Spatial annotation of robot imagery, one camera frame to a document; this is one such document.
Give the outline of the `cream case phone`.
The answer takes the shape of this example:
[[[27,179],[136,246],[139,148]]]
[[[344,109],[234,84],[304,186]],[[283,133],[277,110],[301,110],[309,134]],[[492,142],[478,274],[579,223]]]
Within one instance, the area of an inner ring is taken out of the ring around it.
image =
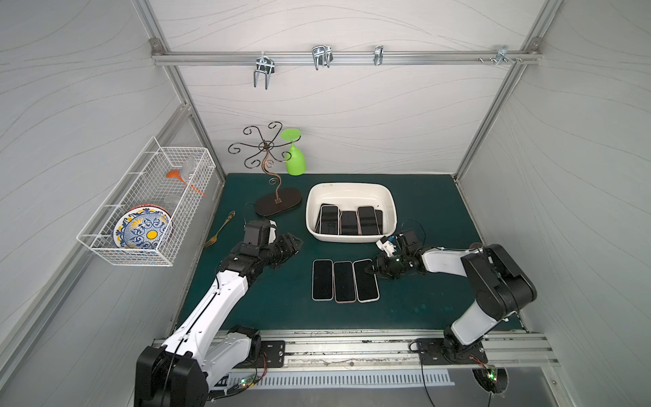
[[[370,303],[380,299],[376,275],[372,272],[372,260],[362,259],[353,263],[354,286],[359,303]]]

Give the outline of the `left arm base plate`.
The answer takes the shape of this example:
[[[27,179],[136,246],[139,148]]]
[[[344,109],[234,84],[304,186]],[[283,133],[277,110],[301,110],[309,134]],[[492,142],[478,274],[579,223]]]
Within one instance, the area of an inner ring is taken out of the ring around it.
[[[285,364],[286,342],[262,340],[254,345],[254,353],[239,366],[242,368],[281,368]]]

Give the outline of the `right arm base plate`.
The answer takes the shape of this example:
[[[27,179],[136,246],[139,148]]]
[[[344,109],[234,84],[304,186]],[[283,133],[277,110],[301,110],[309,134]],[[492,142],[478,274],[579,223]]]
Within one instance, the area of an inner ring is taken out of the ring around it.
[[[419,338],[410,344],[410,351],[418,355],[423,366],[488,364],[481,340],[464,345],[453,337]]]

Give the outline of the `mint green case phone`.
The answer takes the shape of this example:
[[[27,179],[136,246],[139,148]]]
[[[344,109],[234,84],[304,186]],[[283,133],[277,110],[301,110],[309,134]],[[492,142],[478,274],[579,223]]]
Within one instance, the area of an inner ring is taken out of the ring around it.
[[[312,269],[312,300],[333,300],[333,279],[333,261],[331,259],[316,259]]]

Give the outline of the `dark pink case phone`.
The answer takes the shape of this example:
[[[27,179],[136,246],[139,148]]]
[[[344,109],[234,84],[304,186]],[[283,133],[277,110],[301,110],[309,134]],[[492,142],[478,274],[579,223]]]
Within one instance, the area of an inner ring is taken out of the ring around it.
[[[372,206],[357,208],[359,231],[362,236],[376,236],[382,233],[383,212]]]

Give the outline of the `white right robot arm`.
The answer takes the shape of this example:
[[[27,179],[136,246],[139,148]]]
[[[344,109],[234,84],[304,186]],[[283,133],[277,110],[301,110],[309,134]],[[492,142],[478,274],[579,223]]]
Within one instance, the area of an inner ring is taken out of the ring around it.
[[[476,344],[500,322],[518,314],[537,299],[537,289],[520,266],[499,244],[474,249],[425,248],[383,237],[373,263],[374,273],[397,278],[409,270],[466,278],[474,300],[445,333],[450,349]]]

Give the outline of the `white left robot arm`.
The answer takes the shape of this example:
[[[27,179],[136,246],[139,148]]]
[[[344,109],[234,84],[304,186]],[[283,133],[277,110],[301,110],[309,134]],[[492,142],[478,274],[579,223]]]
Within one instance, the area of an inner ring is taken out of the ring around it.
[[[208,292],[159,347],[137,359],[135,406],[203,406],[211,388],[232,368],[256,359],[259,332],[235,327],[219,346],[210,346],[225,319],[267,266],[276,268],[297,254],[303,241],[287,233],[266,245],[242,242],[220,262]]]

